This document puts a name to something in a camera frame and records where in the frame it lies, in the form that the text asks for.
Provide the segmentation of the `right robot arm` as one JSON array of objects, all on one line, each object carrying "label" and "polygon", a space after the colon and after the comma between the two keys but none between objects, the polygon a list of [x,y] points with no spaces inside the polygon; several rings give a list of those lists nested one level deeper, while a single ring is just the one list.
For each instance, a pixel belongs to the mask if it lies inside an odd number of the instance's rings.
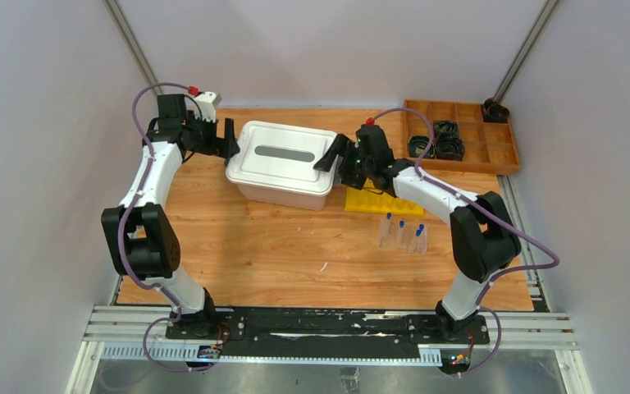
[{"label": "right robot arm", "polygon": [[450,227],[458,272],[436,305],[434,329],[450,343],[467,336],[491,279],[522,250],[502,197],[469,193],[429,175],[410,159],[396,158],[378,125],[362,125],[355,140],[338,134],[313,168],[334,171],[342,184],[357,190],[371,181],[383,193],[423,207]]}]

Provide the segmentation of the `clear test tube blue cap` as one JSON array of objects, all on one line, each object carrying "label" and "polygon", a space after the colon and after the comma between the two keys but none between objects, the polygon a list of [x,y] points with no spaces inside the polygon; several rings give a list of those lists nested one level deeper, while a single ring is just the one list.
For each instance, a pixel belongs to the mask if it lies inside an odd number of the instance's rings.
[{"label": "clear test tube blue cap", "polygon": [[409,247],[408,247],[408,252],[410,254],[415,253],[417,250],[420,250],[420,240],[422,239],[422,234],[424,232],[424,225],[420,224],[418,229],[414,231],[413,237],[411,238]]}]

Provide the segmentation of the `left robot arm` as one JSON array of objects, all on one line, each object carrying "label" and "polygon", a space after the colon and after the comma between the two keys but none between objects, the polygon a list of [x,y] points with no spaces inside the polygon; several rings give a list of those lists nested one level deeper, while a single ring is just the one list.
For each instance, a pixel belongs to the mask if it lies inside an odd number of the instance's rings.
[{"label": "left robot arm", "polygon": [[220,322],[208,290],[180,265],[180,242],[165,206],[180,166],[195,154],[229,161],[240,148],[234,122],[217,133],[220,94],[188,89],[157,97],[158,115],[140,127],[142,162],[129,191],[114,208],[103,210],[101,223],[118,274],[144,290],[156,291],[171,305],[170,330],[208,339]]}]

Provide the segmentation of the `yellow test tube rack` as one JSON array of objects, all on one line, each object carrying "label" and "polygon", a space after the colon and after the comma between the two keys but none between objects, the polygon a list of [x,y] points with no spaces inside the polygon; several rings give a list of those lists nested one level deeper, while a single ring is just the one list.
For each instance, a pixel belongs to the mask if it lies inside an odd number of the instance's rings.
[{"label": "yellow test tube rack", "polygon": [[361,190],[347,189],[344,210],[354,213],[425,216],[425,210],[421,206],[405,199],[392,197],[378,190],[370,181],[367,181]]}]

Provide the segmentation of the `pink plastic storage bin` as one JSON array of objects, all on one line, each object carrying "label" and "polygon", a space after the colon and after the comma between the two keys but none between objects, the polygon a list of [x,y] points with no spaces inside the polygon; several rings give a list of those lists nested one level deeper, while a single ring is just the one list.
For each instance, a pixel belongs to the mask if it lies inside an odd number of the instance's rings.
[{"label": "pink plastic storage bin", "polygon": [[300,194],[288,190],[277,190],[261,186],[237,185],[240,193],[249,200],[320,211],[326,202],[326,195]]}]

